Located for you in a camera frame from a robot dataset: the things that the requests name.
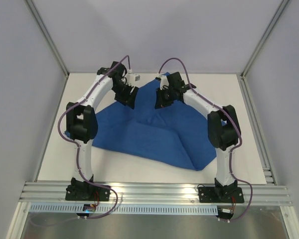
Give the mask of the blue surgical drape cloth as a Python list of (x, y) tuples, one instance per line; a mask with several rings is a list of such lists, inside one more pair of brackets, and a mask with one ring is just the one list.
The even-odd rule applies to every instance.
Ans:
[(157, 80), (140, 87), (135, 108), (114, 102), (96, 113), (98, 132), (92, 146), (194, 171), (216, 158), (207, 134), (207, 119), (176, 101), (154, 109)]

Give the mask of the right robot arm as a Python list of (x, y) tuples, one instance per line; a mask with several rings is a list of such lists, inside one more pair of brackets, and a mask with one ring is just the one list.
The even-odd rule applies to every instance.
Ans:
[(211, 102), (195, 90), (193, 84), (186, 84), (179, 72), (158, 74), (155, 79), (160, 81), (160, 87), (156, 89), (156, 109), (180, 101), (207, 119), (208, 139), (216, 149), (217, 173), (215, 186), (205, 188), (201, 195), (215, 197), (221, 202), (227, 201), (238, 190), (238, 180), (232, 171), (233, 149), (241, 137), (235, 108), (232, 105), (220, 107)]

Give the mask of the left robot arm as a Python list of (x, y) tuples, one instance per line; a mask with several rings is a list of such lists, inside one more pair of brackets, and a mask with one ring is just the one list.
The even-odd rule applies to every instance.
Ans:
[(88, 91), (77, 102), (66, 106), (66, 136), (75, 142), (78, 156), (70, 185), (66, 188), (67, 201), (91, 201), (96, 196), (108, 201), (110, 190), (93, 185), (91, 165), (92, 143), (98, 132), (95, 110), (109, 91), (115, 93), (115, 101), (131, 109), (135, 107), (138, 87), (133, 84), (140, 76), (114, 61), (109, 68), (100, 68)]

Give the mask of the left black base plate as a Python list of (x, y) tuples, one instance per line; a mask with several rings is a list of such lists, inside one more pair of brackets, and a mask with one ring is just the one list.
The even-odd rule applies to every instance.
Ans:
[(110, 190), (92, 185), (72, 186), (66, 188), (66, 201), (97, 201), (108, 202)]

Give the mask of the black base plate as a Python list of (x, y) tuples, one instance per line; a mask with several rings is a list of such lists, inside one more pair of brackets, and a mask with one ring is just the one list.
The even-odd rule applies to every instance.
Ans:
[(108, 202), (110, 190), (92, 185), (72, 186), (66, 188), (66, 201), (97, 201)]
[(238, 203), (245, 202), (242, 188), (240, 187), (211, 187), (198, 186), (200, 203)]

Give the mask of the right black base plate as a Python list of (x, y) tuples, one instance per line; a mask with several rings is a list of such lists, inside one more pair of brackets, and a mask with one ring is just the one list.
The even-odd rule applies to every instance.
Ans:
[(200, 203), (238, 203), (245, 202), (242, 188), (240, 187), (211, 187), (198, 186)]

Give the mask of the aluminium mounting rail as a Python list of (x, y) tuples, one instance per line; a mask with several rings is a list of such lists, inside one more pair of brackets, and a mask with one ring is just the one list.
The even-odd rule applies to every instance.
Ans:
[[(67, 181), (26, 182), (20, 202), (65, 202)], [(196, 184), (169, 183), (108, 183), (123, 204), (198, 205), (199, 192)], [(252, 206), (291, 206), (292, 200), (286, 186), (274, 184), (240, 185), (245, 204), (252, 198)]]

